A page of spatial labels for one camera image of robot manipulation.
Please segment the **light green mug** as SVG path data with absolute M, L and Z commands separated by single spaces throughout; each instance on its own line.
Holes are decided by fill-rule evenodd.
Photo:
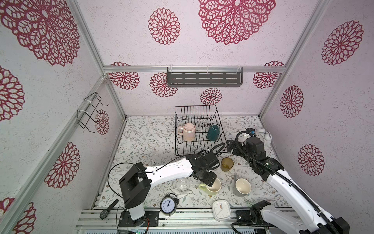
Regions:
M 215 179 L 212 186 L 208 186 L 202 183 L 198 186 L 198 188 L 210 196 L 215 196 L 216 194 L 220 192 L 222 188 L 222 184 L 221 184 L 221 181 L 217 178 Z

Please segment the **dark green mug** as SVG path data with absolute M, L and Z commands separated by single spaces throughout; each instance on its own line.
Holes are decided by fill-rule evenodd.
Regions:
M 220 127 L 218 124 L 212 124 L 207 132 L 207 139 L 209 141 L 217 141 L 220 136 Z

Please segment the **pink iridescent mug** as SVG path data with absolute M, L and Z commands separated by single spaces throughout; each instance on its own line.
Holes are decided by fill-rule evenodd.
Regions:
M 193 123 L 186 123 L 177 128 L 178 135 L 182 136 L 183 141 L 192 142 L 196 136 L 196 126 Z

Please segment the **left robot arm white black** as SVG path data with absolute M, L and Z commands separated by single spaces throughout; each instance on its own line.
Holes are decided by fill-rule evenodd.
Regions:
M 151 188 L 188 177 L 212 186 L 217 178 L 213 170 L 219 165 L 220 162 L 213 152 L 187 155 L 155 167 L 136 163 L 119 180 L 125 209 L 128 210 L 132 221 L 144 220 L 146 215 L 143 203 Z

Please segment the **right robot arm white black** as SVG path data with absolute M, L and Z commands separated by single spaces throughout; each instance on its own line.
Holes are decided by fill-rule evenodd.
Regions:
M 249 137 L 244 143 L 228 140 L 228 151 L 244 158 L 265 182 L 275 188 L 297 213 L 298 217 L 283 212 L 265 200 L 252 205 L 248 214 L 238 214 L 239 224 L 252 227 L 274 226 L 287 234 L 347 234 L 350 225 L 342 218 L 333 217 L 308 196 L 289 176 L 284 167 L 266 155 L 264 143 Z

